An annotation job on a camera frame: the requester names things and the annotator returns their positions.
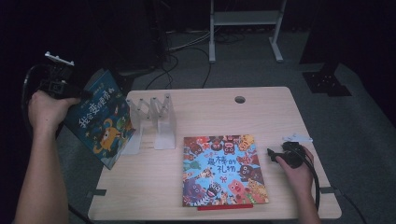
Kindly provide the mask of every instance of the book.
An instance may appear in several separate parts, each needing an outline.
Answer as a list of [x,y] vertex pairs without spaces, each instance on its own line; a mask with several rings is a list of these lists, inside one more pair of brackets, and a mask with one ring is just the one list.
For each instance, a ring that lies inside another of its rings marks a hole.
[[268,203],[253,135],[185,137],[182,202],[188,207]]
[[64,125],[111,170],[134,134],[130,108],[108,70],[95,73],[84,91],[92,97],[71,106]]

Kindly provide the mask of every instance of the children's book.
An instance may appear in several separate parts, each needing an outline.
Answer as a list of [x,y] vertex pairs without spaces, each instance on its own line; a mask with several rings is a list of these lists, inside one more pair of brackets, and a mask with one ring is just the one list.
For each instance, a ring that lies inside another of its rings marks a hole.
[[184,138],[183,206],[268,203],[254,137]]
[[134,133],[130,108],[109,71],[95,73],[84,90],[92,97],[71,106],[64,125],[111,170]]

